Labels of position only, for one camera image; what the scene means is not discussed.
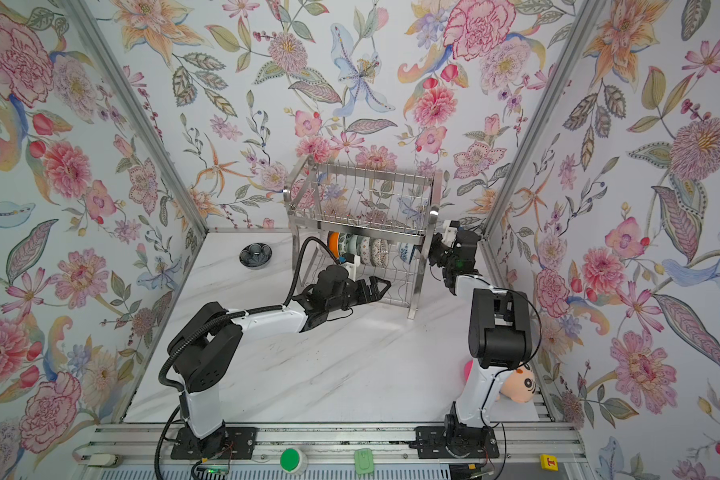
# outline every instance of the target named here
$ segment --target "dish rack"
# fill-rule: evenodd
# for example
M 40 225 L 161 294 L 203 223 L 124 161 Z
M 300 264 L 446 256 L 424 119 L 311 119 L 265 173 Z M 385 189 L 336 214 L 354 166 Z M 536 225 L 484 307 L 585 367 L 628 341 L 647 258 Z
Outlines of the dish rack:
M 291 171 L 283 189 L 288 227 L 293 236 L 293 268 L 301 248 L 299 227 L 370 236 L 389 241 L 386 267 L 361 265 L 360 276 L 377 276 L 392 282 L 382 302 L 408 308 L 413 319 L 422 293 L 427 256 L 438 222 L 442 171 L 432 177 L 412 173 L 370 170 L 349 165 L 317 164 L 309 155 Z M 418 246 L 410 264 L 399 256 L 403 244 Z M 332 259 L 315 249 L 302 288 L 317 281 L 317 274 Z

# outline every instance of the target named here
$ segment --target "marble surface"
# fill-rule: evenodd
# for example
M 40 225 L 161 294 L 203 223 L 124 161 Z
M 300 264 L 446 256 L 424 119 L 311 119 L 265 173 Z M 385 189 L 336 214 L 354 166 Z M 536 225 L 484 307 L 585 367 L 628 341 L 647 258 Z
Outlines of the marble surface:
M 273 250 L 261 270 L 249 270 L 237 258 L 254 242 Z M 488 272 L 481 258 L 478 269 Z M 202 305 L 218 301 L 227 308 L 253 308 L 283 302 L 291 278 L 289 234 L 210 234 L 125 421 L 164 422 L 178 404 L 176 390 L 159 384 L 157 373 L 168 343 Z M 407 312 L 376 302 L 309 332 L 240 346 L 220 383 L 225 420 L 441 421 L 464 387 L 470 305 L 427 274 L 415 319 L 408 320 Z M 171 371 L 169 377 L 177 375 Z M 532 402 L 521 405 L 502 397 L 491 420 L 537 421 L 538 414 Z

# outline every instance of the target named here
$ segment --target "yellow block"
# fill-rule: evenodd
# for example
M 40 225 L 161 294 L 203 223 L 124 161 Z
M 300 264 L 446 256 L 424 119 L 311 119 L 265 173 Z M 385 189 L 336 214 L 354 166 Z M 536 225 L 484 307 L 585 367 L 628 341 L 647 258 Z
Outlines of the yellow block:
M 544 470 L 551 470 L 552 472 L 557 472 L 557 457 L 552 455 L 542 455 L 541 467 Z

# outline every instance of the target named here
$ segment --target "green lid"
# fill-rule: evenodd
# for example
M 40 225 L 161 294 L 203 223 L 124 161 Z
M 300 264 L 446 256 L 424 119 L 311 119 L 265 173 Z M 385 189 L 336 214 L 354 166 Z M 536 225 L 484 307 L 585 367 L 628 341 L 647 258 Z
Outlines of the green lid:
M 280 455 L 280 466 L 287 472 L 293 472 L 296 470 L 300 461 L 301 458 L 298 456 L 298 452 L 293 448 L 288 448 L 282 453 L 282 455 Z

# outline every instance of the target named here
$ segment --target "wall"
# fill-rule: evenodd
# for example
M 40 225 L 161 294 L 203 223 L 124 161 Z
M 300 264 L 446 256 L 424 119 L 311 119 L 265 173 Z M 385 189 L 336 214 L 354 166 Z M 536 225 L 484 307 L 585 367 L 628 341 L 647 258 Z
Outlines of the wall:
M 611 0 L 516 192 L 490 247 L 596 474 L 720 478 L 720 0 Z
M 480 222 L 576 13 L 574 0 L 89 6 L 212 228 L 287 226 L 283 181 L 310 152 L 442 169 L 446 216 Z M 326 189 L 339 209 L 343 190 Z
M 119 419 L 199 250 L 123 111 L 56 1 L 0 3 L 0 479 Z

